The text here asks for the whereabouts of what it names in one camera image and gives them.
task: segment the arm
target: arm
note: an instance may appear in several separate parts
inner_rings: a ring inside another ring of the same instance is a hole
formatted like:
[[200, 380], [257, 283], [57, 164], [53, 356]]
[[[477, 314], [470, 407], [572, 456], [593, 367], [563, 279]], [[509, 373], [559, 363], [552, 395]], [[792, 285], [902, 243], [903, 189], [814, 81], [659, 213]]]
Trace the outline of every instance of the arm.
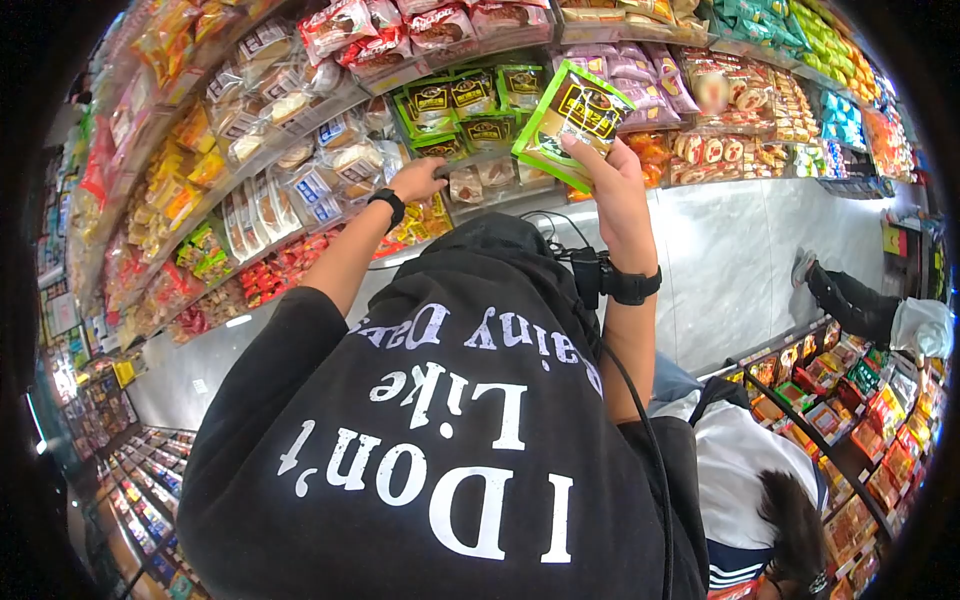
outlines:
[[[446, 180], [433, 179], [433, 172], [445, 164], [443, 158], [414, 160], [396, 173], [390, 187], [405, 204], [430, 198], [446, 185]], [[317, 258], [300, 285], [326, 294], [345, 317], [393, 215], [393, 208], [385, 201], [368, 204]]]
[[[655, 276], [657, 247], [639, 158], [620, 139], [615, 140], [606, 160], [572, 136], [565, 135], [563, 144], [567, 153], [593, 176], [600, 236], [610, 249], [613, 266], [621, 273]], [[656, 294], [640, 306], [627, 306], [612, 298], [607, 300], [604, 341], [623, 363], [644, 408], [650, 403], [654, 383], [656, 322]], [[606, 352], [600, 358], [600, 377], [607, 414], [613, 423], [639, 420], [627, 383]]]

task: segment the smartwatch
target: smartwatch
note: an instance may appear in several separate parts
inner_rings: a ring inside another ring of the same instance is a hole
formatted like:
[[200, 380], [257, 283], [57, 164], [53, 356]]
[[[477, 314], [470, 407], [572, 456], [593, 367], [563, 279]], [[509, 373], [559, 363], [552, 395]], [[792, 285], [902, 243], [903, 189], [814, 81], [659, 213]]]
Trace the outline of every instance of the smartwatch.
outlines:
[[403, 215], [406, 214], [407, 207], [403, 201], [396, 196], [394, 190], [390, 189], [389, 187], [384, 187], [374, 192], [374, 194], [370, 196], [370, 199], [367, 200], [367, 206], [378, 200], [382, 200], [394, 208], [394, 216], [390, 218], [390, 226], [387, 228], [386, 232], [384, 232], [384, 235], [386, 235], [387, 233], [390, 233], [391, 229], [398, 226], [400, 221], [403, 221]]
[[600, 261], [600, 271], [602, 293], [627, 306], [643, 304], [648, 296], [658, 292], [663, 281], [660, 265], [657, 265], [657, 274], [652, 277], [620, 273], [610, 260]]

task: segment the white floor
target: white floor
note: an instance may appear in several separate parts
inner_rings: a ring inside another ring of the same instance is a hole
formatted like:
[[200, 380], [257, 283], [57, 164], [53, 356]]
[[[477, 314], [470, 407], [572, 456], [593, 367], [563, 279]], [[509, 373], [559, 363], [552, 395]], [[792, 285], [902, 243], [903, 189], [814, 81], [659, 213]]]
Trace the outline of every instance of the white floor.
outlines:
[[[897, 201], [917, 189], [902, 186]], [[843, 270], [880, 290], [883, 251], [880, 210], [892, 201], [834, 198], [814, 180], [739, 181], [648, 192], [663, 284], [657, 304], [657, 347], [697, 372], [722, 363], [797, 324], [819, 316], [806, 287], [790, 286], [798, 246], [815, 250], [828, 269]], [[600, 249], [596, 206], [558, 211], [570, 216]], [[561, 243], [579, 237], [554, 217]], [[550, 224], [537, 218], [549, 233]], [[348, 315], [350, 324], [390, 282], [394, 270], [368, 272]], [[601, 299], [600, 311], [604, 310]], [[131, 398], [143, 422], [196, 429], [230, 366], [273, 313], [221, 327], [181, 348], [166, 334], [147, 343], [150, 370], [133, 382]]]

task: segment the person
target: person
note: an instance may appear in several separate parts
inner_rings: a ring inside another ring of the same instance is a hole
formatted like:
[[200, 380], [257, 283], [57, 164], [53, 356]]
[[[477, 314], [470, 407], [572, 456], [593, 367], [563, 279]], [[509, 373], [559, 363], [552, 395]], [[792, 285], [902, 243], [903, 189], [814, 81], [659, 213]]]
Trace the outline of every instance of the person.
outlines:
[[[563, 138], [611, 263], [655, 277], [636, 155]], [[345, 323], [396, 201], [432, 197], [443, 165], [397, 172], [224, 379], [184, 474], [185, 557], [217, 598], [704, 598], [692, 429], [640, 417], [656, 295], [609, 299], [601, 340], [540, 232], [490, 214]]]
[[713, 377], [698, 382], [657, 352], [653, 421], [693, 425], [709, 589], [755, 587], [756, 600], [808, 600], [827, 586], [820, 515], [827, 483], [789, 440], [761, 427], [746, 389]]
[[939, 300], [882, 296], [846, 273], [826, 271], [813, 251], [797, 252], [793, 286], [806, 282], [817, 303], [848, 333], [880, 349], [909, 350], [918, 367], [953, 350], [953, 315]]

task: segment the price tag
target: price tag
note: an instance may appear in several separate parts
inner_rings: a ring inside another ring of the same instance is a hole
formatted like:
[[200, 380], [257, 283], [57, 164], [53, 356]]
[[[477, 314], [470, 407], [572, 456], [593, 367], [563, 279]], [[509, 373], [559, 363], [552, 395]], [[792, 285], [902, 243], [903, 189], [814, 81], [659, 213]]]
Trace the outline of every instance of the price tag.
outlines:
[[390, 75], [376, 80], [370, 84], [366, 84], [366, 88], [374, 96], [379, 96], [380, 94], [386, 93], [392, 89], [400, 87], [401, 85], [418, 80], [419, 78], [429, 75], [432, 72], [432, 69], [430, 69], [430, 66], [426, 63], [426, 60], [423, 57], [417, 57], [413, 62], [398, 69], [397, 71], [394, 71]]

